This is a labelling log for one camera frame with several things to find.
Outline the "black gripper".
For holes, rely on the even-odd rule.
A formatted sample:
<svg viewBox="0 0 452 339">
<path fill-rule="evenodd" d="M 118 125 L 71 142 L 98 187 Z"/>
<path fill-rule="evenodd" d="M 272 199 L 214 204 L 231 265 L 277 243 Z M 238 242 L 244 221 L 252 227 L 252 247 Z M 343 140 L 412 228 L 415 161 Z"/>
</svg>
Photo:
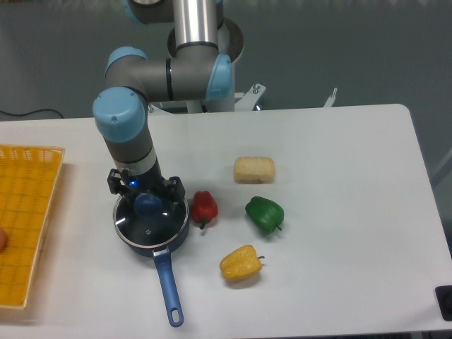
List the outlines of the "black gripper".
<svg viewBox="0 0 452 339">
<path fill-rule="evenodd" d="M 172 204 L 183 208 L 185 206 L 185 188 L 179 177 L 163 178 L 159 162 L 156 162 L 147 172 L 132 174 L 128 169 L 120 172 L 111 169 L 107 176 L 107 184 L 111 194 L 121 196 L 131 205 L 131 189 L 141 193 L 154 194 Z"/>
</svg>

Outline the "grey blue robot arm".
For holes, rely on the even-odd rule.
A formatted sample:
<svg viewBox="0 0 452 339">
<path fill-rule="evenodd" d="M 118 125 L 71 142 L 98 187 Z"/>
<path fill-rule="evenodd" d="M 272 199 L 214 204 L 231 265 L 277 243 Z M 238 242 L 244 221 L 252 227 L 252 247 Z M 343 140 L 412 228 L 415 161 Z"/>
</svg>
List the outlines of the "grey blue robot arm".
<svg viewBox="0 0 452 339">
<path fill-rule="evenodd" d="M 153 194 L 174 206 L 185 204 L 179 177 L 165 179 L 148 128 L 153 102 L 230 102 L 234 98 L 231 58 L 221 52 L 222 1 L 124 1 L 138 23 L 174 23 L 175 55 L 149 59 L 133 47 L 114 50 L 105 69 L 106 88 L 93 102 L 93 116 L 116 169 L 113 194 L 134 203 Z"/>
</svg>

